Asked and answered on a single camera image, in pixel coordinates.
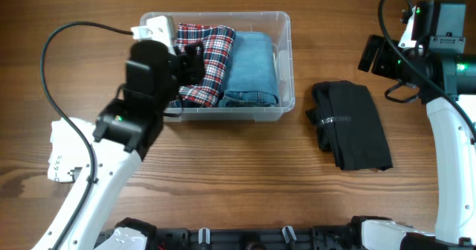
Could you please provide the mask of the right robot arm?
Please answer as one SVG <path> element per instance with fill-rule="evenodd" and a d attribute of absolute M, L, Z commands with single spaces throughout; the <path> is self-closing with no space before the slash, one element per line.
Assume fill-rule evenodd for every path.
<path fill-rule="evenodd" d="M 405 103 L 426 106 L 437 156 L 438 212 L 434 232 L 391 219 L 360 217 L 364 249 L 475 248 L 475 56 L 464 54 L 466 6 L 458 1 L 419 1 L 404 13 L 399 41 L 369 37 L 361 71 L 418 88 Z"/>

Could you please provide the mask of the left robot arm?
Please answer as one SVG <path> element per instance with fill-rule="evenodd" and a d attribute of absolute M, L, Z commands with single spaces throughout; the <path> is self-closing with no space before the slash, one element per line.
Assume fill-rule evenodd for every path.
<path fill-rule="evenodd" d="M 126 81 L 97 116 L 92 141 L 78 135 L 85 165 L 35 249 L 92 249 L 122 188 L 161 133 L 170 101 L 182 86 L 205 75 L 203 44 L 183 52 L 154 40 L 136 42 L 126 61 Z"/>

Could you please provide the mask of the red navy plaid cloth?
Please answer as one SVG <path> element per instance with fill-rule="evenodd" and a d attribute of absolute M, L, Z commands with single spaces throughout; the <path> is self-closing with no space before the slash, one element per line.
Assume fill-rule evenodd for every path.
<path fill-rule="evenodd" d="M 169 107 L 211 108 L 218 104 L 236 34 L 233 28 L 224 25 L 178 25 L 176 45 L 181 51 L 186 45 L 203 44 L 205 75 L 200 83 L 181 87 L 180 98 L 170 102 Z"/>

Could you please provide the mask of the white printed t-shirt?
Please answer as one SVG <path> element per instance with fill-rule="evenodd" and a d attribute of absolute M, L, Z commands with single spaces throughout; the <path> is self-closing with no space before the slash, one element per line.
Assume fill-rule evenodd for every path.
<path fill-rule="evenodd" d="M 51 123 L 52 144 L 47 177 L 54 182 L 75 182 L 80 170 L 90 164 L 89 152 L 76 131 L 64 120 Z"/>

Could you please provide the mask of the blue denim jeans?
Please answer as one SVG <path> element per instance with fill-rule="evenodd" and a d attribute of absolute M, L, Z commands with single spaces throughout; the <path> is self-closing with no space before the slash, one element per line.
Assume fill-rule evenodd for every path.
<path fill-rule="evenodd" d="M 274 107 L 279 103 L 274 48 L 262 32 L 238 31 L 220 88 L 219 107 Z"/>

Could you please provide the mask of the black garment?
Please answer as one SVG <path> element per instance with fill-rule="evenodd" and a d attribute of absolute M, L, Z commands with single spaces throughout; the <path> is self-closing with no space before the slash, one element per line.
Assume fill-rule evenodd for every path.
<path fill-rule="evenodd" d="M 366 86 L 350 81 L 316 83 L 315 107 L 306 111 L 318 139 L 318 147 L 331 152 L 341 170 L 393 167 L 390 148 L 378 110 Z"/>

